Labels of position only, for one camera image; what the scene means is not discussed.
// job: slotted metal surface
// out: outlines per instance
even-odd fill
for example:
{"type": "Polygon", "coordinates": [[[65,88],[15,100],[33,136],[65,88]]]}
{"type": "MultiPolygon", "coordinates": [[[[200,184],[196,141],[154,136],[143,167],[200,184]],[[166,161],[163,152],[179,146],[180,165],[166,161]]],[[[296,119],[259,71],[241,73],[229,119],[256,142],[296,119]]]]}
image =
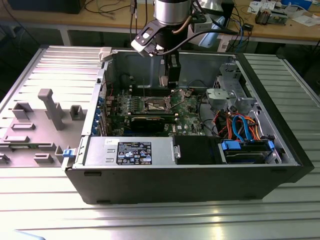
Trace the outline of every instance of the slotted metal surface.
{"type": "Polygon", "coordinates": [[[320,161],[320,99],[286,60],[263,54],[245,57],[309,158],[320,161]]]}
{"type": "Polygon", "coordinates": [[[81,105],[87,110],[97,73],[99,47],[49,46],[40,49],[26,68],[21,84],[12,92],[0,112],[0,138],[15,117],[11,109],[17,102],[28,102],[33,109],[46,109],[38,99],[40,89],[52,89],[52,99],[63,110],[81,105]]]}
{"type": "MultiPolygon", "coordinates": [[[[301,89],[294,88],[293,93],[306,92],[301,89]]],[[[294,111],[281,105],[279,109],[289,124],[317,123],[310,111],[320,114],[317,106],[294,111]]],[[[298,136],[301,142],[319,140],[307,131],[298,136]]],[[[251,201],[87,205],[60,168],[0,168],[1,227],[47,240],[319,239],[320,150],[316,146],[306,149],[314,171],[297,183],[281,185],[263,200],[251,201]]]]}

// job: blue latch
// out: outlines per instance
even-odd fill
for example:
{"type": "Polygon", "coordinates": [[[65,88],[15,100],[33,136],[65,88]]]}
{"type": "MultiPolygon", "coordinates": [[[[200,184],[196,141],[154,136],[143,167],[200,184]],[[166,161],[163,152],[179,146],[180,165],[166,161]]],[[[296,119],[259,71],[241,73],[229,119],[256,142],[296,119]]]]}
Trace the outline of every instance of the blue latch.
{"type": "Polygon", "coordinates": [[[275,149],[275,144],[272,141],[268,141],[268,145],[271,150],[275,149]]]}
{"type": "Polygon", "coordinates": [[[76,151],[76,148],[65,149],[63,150],[62,156],[64,158],[74,158],[77,155],[76,151]]]}
{"type": "Polygon", "coordinates": [[[241,150],[241,145],[238,141],[223,141],[221,146],[222,150],[241,150]]]}

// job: table leg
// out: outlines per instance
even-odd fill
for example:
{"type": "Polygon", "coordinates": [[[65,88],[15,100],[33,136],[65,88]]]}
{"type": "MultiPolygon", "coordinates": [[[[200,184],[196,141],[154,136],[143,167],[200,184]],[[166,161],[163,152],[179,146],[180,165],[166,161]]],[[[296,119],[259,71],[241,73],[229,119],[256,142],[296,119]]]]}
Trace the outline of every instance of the table leg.
{"type": "Polygon", "coordinates": [[[71,38],[69,36],[69,31],[66,27],[64,28],[60,28],[60,34],[61,34],[61,38],[63,41],[63,45],[65,46],[72,46],[72,41],[71,38]]]}
{"type": "Polygon", "coordinates": [[[5,34],[7,34],[10,38],[15,39],[16,38],[16,33],[13,29],[12,26],[1,26],[1,29],[5,32],[5,34]]]}
{"type": "Polygon", "coordinates": [[[229,42],[232,40],[232,37],[233,35],[222,34],[221,38],[219,37],[220,43],[217,51],[220,53],[225,53],[227,51],[229,42]]]}

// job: paper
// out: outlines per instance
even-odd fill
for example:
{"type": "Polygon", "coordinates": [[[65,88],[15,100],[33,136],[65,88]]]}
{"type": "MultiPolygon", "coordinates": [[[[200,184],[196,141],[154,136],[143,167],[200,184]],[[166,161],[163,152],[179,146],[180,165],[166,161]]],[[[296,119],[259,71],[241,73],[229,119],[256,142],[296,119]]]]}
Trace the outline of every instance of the paper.
{"type": "Polygon", "coordinates": [[[292,20],[296,21],[297,23],[303,24],[307,27],[311,27],[317,24],[317,21],[314,18],[305,15],[298,16],[296,18],[293,18],[292,20]]]}
{"type": "Polygon", "coordinates": [[[257,14],[260,8],[263,9],[275,9],[276,1],[252,1],[248,7],[247,12],[257,14]]]}

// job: sticker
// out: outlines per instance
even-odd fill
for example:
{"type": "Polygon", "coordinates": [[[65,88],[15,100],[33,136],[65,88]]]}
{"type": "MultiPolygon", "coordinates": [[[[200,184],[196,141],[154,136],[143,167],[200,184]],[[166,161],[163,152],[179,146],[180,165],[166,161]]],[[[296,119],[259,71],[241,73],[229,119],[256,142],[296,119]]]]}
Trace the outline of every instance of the sticker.
{"type": "Polygon", "coordinates": [[[29,149],[28,146],[10,146],[12,149],[29,149]]]}
{"type": "Polygon", "coordinates": [[[104,145],[117,145],[119,143],[119,139],[116,139],[116,138],[107,138],[105,141],[104,141],[104,145]]]}
{"type": "Polygon", "coordinates": [[[119,142],[119,139],[116,140],[118,141],[116,156],[116,163],[118,165],[152,164],[151,142],[119,142]]]}

